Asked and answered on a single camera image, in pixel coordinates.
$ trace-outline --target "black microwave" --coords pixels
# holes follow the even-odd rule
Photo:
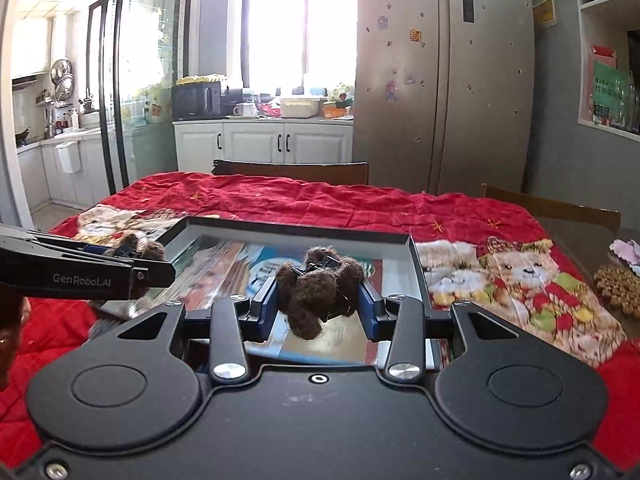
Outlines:
[[[221,119],[225,116],[220,81],[173,86],[171,100],[174,121]]]

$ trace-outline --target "metal pot lid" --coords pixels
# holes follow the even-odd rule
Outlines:
[[[65,74],[56,84],[54,97],[56,101],[66,101],[71,98],[74,91],[74,77],[71,74]]]
[[[68,59],[59,59],[51,65],[51,70],[49,70],[49,76],[51,78],[51,82],[54,85],[60,83],[60,80],[65,75],[70,75],[72,73],[71,62]]]

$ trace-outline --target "white bottle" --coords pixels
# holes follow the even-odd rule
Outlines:
[[[80,128],[78,111],[75,108],[71,108],[71,129],[77,130],[78,128]]]

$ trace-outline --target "white mug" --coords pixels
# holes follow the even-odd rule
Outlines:
[[[234,115],[242,115],[245,117],[258,114],[258,108],[255,107],[255,103],[240,103],[234,108]]]

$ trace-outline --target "chair backrest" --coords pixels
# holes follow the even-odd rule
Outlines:
[[[216,159],[214,175],[242,174],[245,176],[286,176],[307,182],[326,182],[332,186],[354,186],[369,183],[369,165],[353,164],[263,164]]]
[[[482,196],[517,204],[529,211],[533,216],[570,220],[585,224],[597,224],[606,227],[614,234],[617,233],[620,228],[622,215],[619,211],[609,211],[607,209],[596,209],[583,205],[558,202],[557,200],[539,198],[525,195],[524,193],[505,191],[497,187],[488,186],[487,184],[482,184]]]

